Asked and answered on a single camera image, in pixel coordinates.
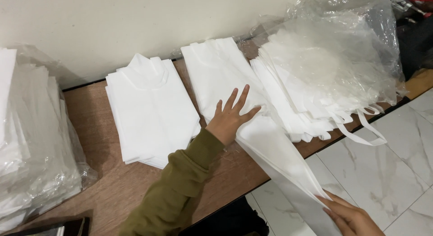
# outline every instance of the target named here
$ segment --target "clear plastic wrap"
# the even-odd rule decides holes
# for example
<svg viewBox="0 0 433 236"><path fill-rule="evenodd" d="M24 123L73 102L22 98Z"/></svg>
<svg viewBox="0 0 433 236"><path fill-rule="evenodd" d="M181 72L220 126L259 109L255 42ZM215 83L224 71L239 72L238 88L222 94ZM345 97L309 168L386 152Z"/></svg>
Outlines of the clear plastic wrap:
<svg viewBox="0 0 433 236"><path fill-rule="evenodd" d="M259 56L313 96L396 104L403 75L390 0L297 0L284 23L264 28L253 39Z"/></svg>
<svg viewBox="0 0 433 236"><path fill-rule="evenodd" d="M31 64L25 48L16 59L13 50L0 51L10 57L0 61L14 65L0 69L10 77L3 83L8 91L0 93L2 233L80 193L97 173L86 163L55 77L45 66Z"/></svg>

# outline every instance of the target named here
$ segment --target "finger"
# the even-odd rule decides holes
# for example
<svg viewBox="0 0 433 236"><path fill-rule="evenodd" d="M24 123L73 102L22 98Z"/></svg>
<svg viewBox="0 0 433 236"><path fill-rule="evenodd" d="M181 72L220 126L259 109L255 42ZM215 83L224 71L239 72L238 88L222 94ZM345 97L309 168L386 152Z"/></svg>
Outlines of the finger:
<svg viewBox="0 0 433 236"><path fill-rule="evenodd" d="M331 199L332 199L333 201L335 201L335 202L337 202L337 203L340 203L341 205L347 206L347 207L349 207L349 208L352 208L352 209L357 208L356 206L350 204L349 202L345 201L345 200L342 199L341 197L339 197L339 196L337 196L337 195L334 195L334 194L332 194L331 192L329 192L329 191L327 191L327 190L325 190L325 189L323 189L323 191L324 191L324 192L325 192L329 197L331 197Z"/></svg>
<svg viewBox="0 0 433 236"><path fill-rule="evenodd" d="M331 211L335 212L338 216L344 219L348 224L352 222L353 218L356 217L356 214L358 213L357 210L354 210L350 207L341 205L338 202L325 199L320 196L316 196L317 199L319 199L323 204L325 204Z"/></svg>
<svg viewBox="0 0 433 236"><path fill-rule="evenodd" d="M223 100L219 100L218 103L216 104L216 109L215 109L215 115L221 113L223 110Z"/></svg>
<svg viewBox="0 0 433 236"><path fill-rule="evenodd" d="M246 123L250 121L254 117L254 115L256 115L261 109L262 109L261 106L257 106L252 110L250 110L249 112L247 112L246 114L242 115L241 116L242 123Z"/></svg>
<svg viewBox="0 0 433 236"><path fill-rule="evenodd" d="M235 102L237 95L238 95L238 89L235 88L233 90L232 94L230 95L229 99L227 100L223 111L229 111L233 108L233 103Z"/></svg>
<svg viewBox="0 0 433 236"><path fill-rule="evenodd" d="M327 208L324 208L323 210L328 214L332 221L335 222L335 225L337 225L338 229L341 231L341 234L344 236L355 236L355 233L352 231L352 229L350 229L349 225L347 225L343 218L339 217L337 214Z"/></svg>
<svg viewBox="0 0 433 236"><path fill-rule="evenodd" d="M233 107L234 110L240 112L242 107L245 105L246 102L246 97L248 95L249 92L249 85L245 85L244 90L242 91L241 96L239 97L238 102L236 103L236 105Z"/></svg>

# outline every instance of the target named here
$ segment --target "left hand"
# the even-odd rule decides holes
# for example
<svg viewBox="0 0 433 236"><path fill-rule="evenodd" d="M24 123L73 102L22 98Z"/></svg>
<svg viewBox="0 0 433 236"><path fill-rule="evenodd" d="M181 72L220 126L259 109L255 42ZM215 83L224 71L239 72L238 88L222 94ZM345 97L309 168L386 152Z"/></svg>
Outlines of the left hand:
<svg viewBox="0 0 433 236"><path fill-rule="evenodd" d="M258 106L244 115L239 114L242 107L245 105L248 91L249 85L246 85L235 106L233 106L233 103L235 102L238 95L237 88L233 90L232 95L229 97L224 106L224 109L222 109L223 101L219 100L219 102L216 104L214 118L206 127L206 129L225 146L229 145L235 140L238 128L242 124L250 121L252 117L254 117L254 115L256 115L256 113L262 108L261 106Z"/></svg>

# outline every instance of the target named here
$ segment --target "black object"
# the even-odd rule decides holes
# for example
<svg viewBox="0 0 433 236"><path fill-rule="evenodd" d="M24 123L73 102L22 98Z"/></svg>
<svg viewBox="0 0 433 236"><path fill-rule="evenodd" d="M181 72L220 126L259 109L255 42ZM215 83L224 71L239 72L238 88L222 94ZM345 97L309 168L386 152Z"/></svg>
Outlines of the black object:
<svg viewBox="0 0 433 236"><path fill-rule="evenodd" d="M268 236L269 227L243 196L183 230L179 236L244 236L252 232L260 236Z"/></svg>
<svg viewBox="0 0 433 236"><path fill-rule="evenodd" d="M397 28L404 78L421 68L433 68L433 17Z"/></svg>
<svg viewBox="0 0 433 236"><path fill-rule="evenodd" d="M42 233L50 229L59 228L63 226L64 226L63 236L89 236L90 218L81 217L66 222L59 222L49 226L27 229L17 233L10 233L5 236L28 236L28 235Z"/></svg>

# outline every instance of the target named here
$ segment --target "white strap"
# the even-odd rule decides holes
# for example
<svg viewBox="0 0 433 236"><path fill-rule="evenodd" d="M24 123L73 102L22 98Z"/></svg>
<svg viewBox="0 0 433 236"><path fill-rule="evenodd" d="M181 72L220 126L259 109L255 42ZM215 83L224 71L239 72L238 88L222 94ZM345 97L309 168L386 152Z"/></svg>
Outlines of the white strap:
<svg viewBox="0 0 433 236"><path fill-rule="evenodd" d="M387 142L386 139L385 139L385 137L379 131L377 131L375 128L373 128L373 126L371 126L367 122L367 119L365 118L363 111L361 109L358 109L357 112L358 112L358 116L359 116L359 120L360 120L361 124L366 129L372 131L375 135L377 135L378 138L375 139L375 140L372 140L372 141L368 142L365 139L363 139L363 138L361 138L361 137L359 137L359 136L357 136L355 134L352 134L349 131L347 131L346 127L343 124L336 122L337 127L340 129L341 133L343 133L347 138L349 138L349 139L351 139L351 140L353 140L355 142L364 144L364 145L376 146L376 145L383 145L383 144L385 144Z"/></svg>

